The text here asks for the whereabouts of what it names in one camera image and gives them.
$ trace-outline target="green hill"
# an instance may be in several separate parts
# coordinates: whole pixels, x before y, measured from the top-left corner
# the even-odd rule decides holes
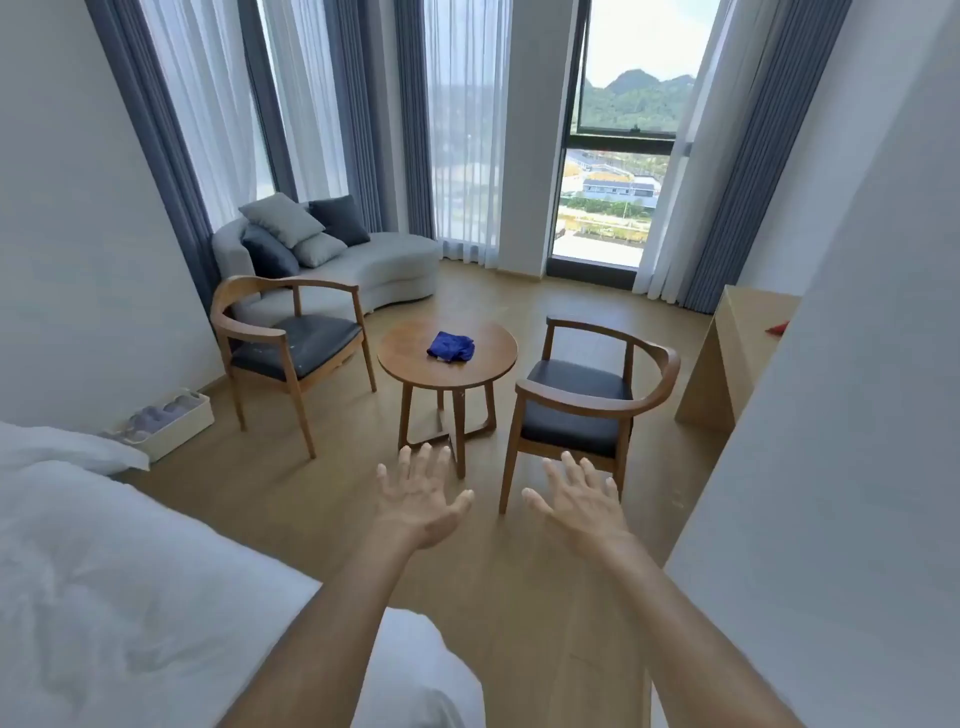
[[[606,88],[584,84],[579,128],[675,132],[693,89],[691,76],[660,81],[634,68]]]

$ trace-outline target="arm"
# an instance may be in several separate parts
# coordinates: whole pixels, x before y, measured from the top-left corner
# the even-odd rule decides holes
[[[527,505],[556,524],[574,550],[602,566],[627,596],[648,646],[648,668],[671,725],[803,728],[740,651],[663,573],[630,533],[606,482],[584,458],[543,466],[553,507],[529,488]]]
[[[220,728],[350,725],[383,611],[407,560],[453,533],[473,503],[473,491],[446,503],[450,448],[433,473],[429,458],[424,445],[411,471],[410,448],[402,449],[396,483],[377,466],[380,500],[370,531],[294,619]]]

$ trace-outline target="blue cloth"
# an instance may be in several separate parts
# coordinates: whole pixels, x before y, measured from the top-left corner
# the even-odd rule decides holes
[[[441,331],[426,352],[445,362],[470,361],[473,358],[473,339]]]

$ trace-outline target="finger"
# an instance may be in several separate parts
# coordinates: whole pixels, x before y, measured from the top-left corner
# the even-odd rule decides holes
[[[400,455],[396,459],[396,476],[399,482],[403,483],[410,477],[410,446],[404,445],[400,448]]]
[[[425,443],[420,447],[420,452],[417,453],[417,459],[414,461],[414,478],[426,477],[426,469],[430,464],[430,452],[432,450],[430,443]]]
[[[607,497],[617,498],[619,496],[616,490],[616,481],[613,478],[609,477],[606,482],[604,482],[603,492]]]
[[[580,485],[587,486],[587,482],[584,480],[584,472],[577,465],[577,461],[573,459],[573,455],[569,451],[564,450],[564,453],[560,456],[560,460],[564,463],[564,469],[566,470],[566,480],[570,485]]]
[[[380,485],[381,493],[387,493],[390,490],[390,474],[387,473],[387,466],[383,463],[376,466],[376,482]]]
[[[600,473],[597,472],[597,469],[593,467],[593,463],[585,457],[580,461],[580,467],[584,469],[584,478],[587,481],[587,487],[603,493],[603,478],[600,476]]]
[[[543,496],[533,488],[524,488],[520,494],[523,496],[523,502],[527,504],[528,508],[538,513],[543,513],[544,516],[549,516],[553,513],[553,508],[547,505]]]
[[[464,519],[464,516],[469,511],[470,506],[473,505],[474,494],[473,491],[464,491],[459,496],[457,496],[452,503],[450,503],[450,511],[457,516],[457,523]]]
[[[446,483],[446,473],[450,470],[451,457],[452,453],[449,447],[444,447],[440,450],[440,454],[437,456],[437,462],[433,465],[433,475],[430,478],[434,487],[443,488],[444,483]]]
[[[543,471],[546,473],[546,482],[550,486],[550,492],[553,493],[554,501],[556,501],[557,495],[560,494],[560,490],[565,485],[564,476],[557,464],[550,458],[544,457],[541,463],[543,464]]]

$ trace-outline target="desk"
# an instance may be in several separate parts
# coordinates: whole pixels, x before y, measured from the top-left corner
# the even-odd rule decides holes
[[[766,329],[792,318],[799,304],[799,296],[726,286],[677,407],[677,422],[732,432],[780,343]]]

